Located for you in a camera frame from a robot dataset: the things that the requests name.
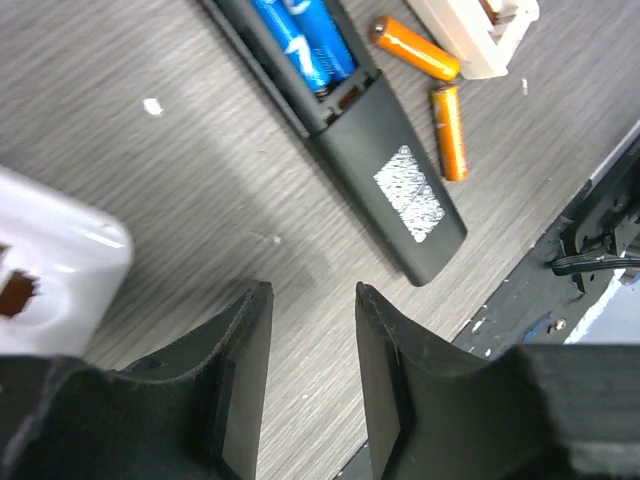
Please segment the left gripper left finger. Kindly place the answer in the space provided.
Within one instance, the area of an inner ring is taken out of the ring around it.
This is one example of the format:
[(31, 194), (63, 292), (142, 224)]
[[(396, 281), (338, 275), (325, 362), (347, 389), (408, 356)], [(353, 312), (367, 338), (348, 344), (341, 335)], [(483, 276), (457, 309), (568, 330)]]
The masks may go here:
[(269, 283), (254, 281), (120, 371), (69, 356), (3, 356), (2, 477), (254, 478), (273, 299)]

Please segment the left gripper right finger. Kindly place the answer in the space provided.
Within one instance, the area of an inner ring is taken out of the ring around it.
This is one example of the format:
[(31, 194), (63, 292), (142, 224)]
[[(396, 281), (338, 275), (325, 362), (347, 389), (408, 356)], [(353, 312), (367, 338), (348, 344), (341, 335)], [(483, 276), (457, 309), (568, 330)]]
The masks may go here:
[(377, 479), (635, 479), (639, 350), (524, 344), (466, 352), (356, 287)]

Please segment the black remote control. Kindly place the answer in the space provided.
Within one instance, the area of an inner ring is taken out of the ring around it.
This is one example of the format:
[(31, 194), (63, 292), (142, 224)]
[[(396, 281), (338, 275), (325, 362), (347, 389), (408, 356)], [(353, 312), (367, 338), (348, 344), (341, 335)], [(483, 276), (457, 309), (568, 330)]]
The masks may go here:
[(324, 1), (356, 62), (317, 97), (251, 1), (207, 1), (211, 16), (258, 83), (328, 169), (415, 286), (453, 257), (466, 227), (384, 74), (337, 1)]

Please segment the orange battery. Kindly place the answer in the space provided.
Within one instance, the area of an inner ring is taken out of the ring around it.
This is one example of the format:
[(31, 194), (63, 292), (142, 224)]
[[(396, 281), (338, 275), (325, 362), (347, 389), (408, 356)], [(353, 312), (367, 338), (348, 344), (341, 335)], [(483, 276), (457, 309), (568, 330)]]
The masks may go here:
[(442, 84), (432, 90), (431, 98), (444, 177), (452, 182), (463, 181), (469, 172), (458, 89), (454, 84)]
[(388, 15), (377, 17), (369, 30), (371, 41), (438, 80), (450, 82), (460, 73), (460, 62)]

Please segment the slim white remote control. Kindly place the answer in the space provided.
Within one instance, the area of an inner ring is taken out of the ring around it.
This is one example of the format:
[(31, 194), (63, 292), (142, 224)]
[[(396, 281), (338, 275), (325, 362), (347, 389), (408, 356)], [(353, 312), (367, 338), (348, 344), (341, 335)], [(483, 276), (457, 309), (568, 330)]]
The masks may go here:
[(431, 36), (461, 63), (467, 80), (504, 77), (531, 24), (536, 0), (409, 0)]

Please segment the blue battery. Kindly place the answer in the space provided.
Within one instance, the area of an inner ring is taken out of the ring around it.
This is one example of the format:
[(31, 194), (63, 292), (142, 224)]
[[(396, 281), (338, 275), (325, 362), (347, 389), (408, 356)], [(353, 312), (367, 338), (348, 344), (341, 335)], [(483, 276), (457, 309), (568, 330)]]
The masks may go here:
[(317, 97), (325, 95), (331, 77), (284, 3), (252, 0), (251, 4), (307, 87)]
[(307, 37), (333, 82), (348, 79), (357, 65), (323, 0), (285, 0), (289, 14)]

